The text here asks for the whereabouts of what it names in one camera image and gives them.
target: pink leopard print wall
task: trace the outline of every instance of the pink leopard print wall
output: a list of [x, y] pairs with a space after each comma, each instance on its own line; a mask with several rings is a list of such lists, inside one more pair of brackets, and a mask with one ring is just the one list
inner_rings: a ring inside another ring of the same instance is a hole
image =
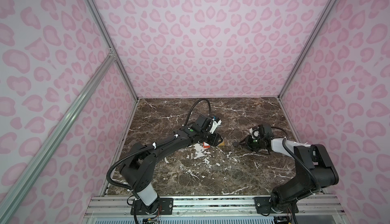
[[102, 187], [134, 101], [113, 64], [10, 223], [81, 223]]
[[95, 0], [140, 97], [278, 95], [328, 0]]
[[0, 201], [107, 54], [83, 0], [0, 0]]
[[324, 144], [352, 224], [390, 220], [389, 0], [340, 0], [283, 99], [303, 142]]

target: pink leopard print wallpaper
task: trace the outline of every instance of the pink leopard print wallpaper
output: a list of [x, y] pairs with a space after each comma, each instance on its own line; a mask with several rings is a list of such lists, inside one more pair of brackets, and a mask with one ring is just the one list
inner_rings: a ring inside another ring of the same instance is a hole
[[0, 0], [0, 201], [107, 54], [83, 0]]
[[91, 196], [102, 187], [133, 105], [113, 64], [10, 223], [81, 223]]
[[389, 0], [340, 0], [283, 99], [302, 142], [327, 147], [351, 224], [390, 220]]
[[328, 0], [95, 0], [139, 97], [279, 94]]

